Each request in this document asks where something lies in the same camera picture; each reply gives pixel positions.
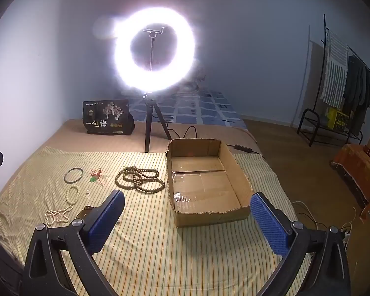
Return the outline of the red string jade pendant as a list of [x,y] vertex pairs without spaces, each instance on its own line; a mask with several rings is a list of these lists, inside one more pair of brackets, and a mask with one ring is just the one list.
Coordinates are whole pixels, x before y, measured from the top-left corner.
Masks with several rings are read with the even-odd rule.
[[100,186],[104,186],[102,183],[102,169],[90,169],[89,171],[89,182],[90,183],[98,183]]

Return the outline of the dark blue bangle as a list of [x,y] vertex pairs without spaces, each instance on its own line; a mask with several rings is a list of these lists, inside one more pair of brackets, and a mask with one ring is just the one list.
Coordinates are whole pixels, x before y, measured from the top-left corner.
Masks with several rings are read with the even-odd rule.
[[84,176],[84,170],[80,167],[71,168],[63,176],[63,181],[68,185],[78,183]]

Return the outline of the red strap wristwatch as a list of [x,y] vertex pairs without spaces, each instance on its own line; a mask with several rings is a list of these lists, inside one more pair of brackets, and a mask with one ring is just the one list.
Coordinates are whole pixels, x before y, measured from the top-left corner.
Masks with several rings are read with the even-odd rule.
[[78,214],[77,219],[85,219],[87,215],[94,209],[93,206],[85,206]]

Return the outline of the striped yellow cloth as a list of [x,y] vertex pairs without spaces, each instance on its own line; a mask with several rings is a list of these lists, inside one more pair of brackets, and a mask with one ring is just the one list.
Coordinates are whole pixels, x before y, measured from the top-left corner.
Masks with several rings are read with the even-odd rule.
[[[33,154],[0,194],[0,244],[26,260],[37,224],[47,211],[74,219],[98,206],[115,189],[127,166],[152,168],[166,176],[163,153],[63,152],[46,147]],[[63,181],[71,168],[84,170],[74,185]],[[102,169],[102,183],[89,182]],[[119,295],[255,295],[280,262],[252,217],[212,226],[176,228],[166,191],[125,191],[126,206],[96,263]]]

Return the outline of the open cardboard box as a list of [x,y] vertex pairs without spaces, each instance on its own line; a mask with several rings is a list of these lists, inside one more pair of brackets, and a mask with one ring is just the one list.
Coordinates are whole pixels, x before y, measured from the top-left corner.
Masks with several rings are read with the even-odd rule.
[[167,190],[178,228],[241,221],[254,191],[221,140],[181,138],[166,151]]

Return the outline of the orange cloth covered box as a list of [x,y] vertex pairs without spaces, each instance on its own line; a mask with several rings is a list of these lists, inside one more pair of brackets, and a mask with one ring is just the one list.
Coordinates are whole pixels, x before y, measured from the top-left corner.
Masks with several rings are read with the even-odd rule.
[[331,161],[332,168],[341,167],[355,182],[366,200],[365,212],[370,210],[370,156],[366,146],[359,144],[344,145]]

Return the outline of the black printed shopping bag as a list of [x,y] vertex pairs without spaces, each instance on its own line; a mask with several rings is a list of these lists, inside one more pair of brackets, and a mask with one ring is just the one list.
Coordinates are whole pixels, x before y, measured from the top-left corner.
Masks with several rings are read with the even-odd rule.
[[130,136],[135,129],[128,100],[83,102],[83,125],[88,134]]

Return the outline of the black clothes rack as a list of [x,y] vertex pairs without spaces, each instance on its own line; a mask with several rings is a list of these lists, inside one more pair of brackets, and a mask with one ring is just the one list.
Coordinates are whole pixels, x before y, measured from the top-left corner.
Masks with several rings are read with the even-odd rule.
[[323,51],[315,98],[299,120],[297,134],[308,145],[363,141],[362,127],[370,108],[370,67],[323,23]]

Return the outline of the yellow black box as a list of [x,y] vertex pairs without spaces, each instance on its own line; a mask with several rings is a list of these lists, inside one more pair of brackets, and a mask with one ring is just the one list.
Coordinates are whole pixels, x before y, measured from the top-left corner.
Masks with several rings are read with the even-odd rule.
[[336,132],[344,132],[349,120],[349,116],[333,107],[326,109],[327,127]]

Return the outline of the black tripod stand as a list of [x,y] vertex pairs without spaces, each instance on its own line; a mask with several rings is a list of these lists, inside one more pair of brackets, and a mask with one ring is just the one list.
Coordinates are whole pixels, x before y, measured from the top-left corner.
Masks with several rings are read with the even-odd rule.
[[145,145],[144,145],[144,152],[149,152],[150,140],[151,140],[151,124],[153,113],[155,112],[158,116],[159,122],[161,123],[166,137],[168,140],[172,140],[170,132],[168,130],[168,126],[166,125],[165,119],[162,115],[162,111],[158,106],[156,99],[147,93],[143,95],[143,99],[146,105],[146,131],[145,131]]

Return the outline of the white striped hanging garment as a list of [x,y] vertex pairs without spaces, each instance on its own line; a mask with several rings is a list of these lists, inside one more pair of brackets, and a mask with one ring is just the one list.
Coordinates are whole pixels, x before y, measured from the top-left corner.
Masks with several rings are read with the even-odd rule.
[[344,99],[348,74],[349,47],[328,29],[326,34],[326,65],[320,100],[328,106],[340,108]]

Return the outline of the blue patterned quilt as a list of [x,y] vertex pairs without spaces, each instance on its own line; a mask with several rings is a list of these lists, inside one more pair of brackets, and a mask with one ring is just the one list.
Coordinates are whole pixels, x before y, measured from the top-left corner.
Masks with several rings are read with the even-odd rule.
[[207,88],[190,93],[165,92],[156,96],[156,102],[168,123],[247,128],[221,92]]

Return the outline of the dark hanging clothes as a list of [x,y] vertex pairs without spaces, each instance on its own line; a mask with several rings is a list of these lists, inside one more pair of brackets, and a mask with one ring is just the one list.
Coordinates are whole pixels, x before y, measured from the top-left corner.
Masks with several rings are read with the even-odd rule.
[[348,128],[358,135],[370,107],[370,70],[355,55],[348,58],[342,112],[349,116]]

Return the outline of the phone holder clip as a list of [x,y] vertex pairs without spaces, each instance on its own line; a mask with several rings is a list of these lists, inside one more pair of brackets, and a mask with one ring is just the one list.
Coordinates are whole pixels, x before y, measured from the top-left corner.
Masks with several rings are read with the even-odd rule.
[[143,32],[149,33],[149,37],[154,40],[158,35],[163,34],[165,27],[161,27],[160,29],[152,29],[145,27]]

